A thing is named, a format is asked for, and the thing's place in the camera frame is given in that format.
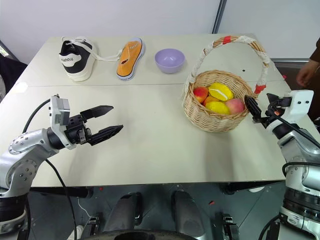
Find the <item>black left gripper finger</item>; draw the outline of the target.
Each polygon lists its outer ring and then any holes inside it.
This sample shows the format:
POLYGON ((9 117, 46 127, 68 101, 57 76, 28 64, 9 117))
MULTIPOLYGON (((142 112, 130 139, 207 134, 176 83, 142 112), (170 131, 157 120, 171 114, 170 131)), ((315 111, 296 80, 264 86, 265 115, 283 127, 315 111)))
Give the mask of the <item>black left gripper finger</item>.
POLYGON ((89 136, 87 139, 87 143, 89 143, 91 146, 102 143, 118 134, 123 129, 123 127, 123 125, 115 125, 101 129, 98 131, 98 133, 89 136))
POLYGON ((86 123, 91 118, 98 118, 107 114, 113 108, 114 108, 113 106, 109 106, 109 105, 99 105, 99 106, 81 111, 80 115, 83 122, 86 123))

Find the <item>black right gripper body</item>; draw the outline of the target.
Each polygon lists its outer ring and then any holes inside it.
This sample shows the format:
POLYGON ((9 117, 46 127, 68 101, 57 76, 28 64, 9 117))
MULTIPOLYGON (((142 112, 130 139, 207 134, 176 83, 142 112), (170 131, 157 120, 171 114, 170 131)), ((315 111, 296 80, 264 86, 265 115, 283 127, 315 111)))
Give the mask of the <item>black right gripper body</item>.
POLYGON ((284 112, 285 108, 289 107, 292 102, 292 97, 279 97, 277 105, 268 105, 267 110, 265 111, 265 117, 262 117, 260 120, 253 120, 255 124, 261 123, 263 126, 269 126, 275 120, 280 118, 284 112))

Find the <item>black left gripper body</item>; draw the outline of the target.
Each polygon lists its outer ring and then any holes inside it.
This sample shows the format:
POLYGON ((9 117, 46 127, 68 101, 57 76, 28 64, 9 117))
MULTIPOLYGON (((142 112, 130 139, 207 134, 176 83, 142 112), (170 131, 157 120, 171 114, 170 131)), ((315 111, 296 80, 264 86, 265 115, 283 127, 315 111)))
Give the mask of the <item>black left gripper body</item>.
POLYGON ((64 131, 67 139, 72 144, 85 144, 92 135, 91 130, 86 126, 80 114, 69 118, 68 125, 64 131))

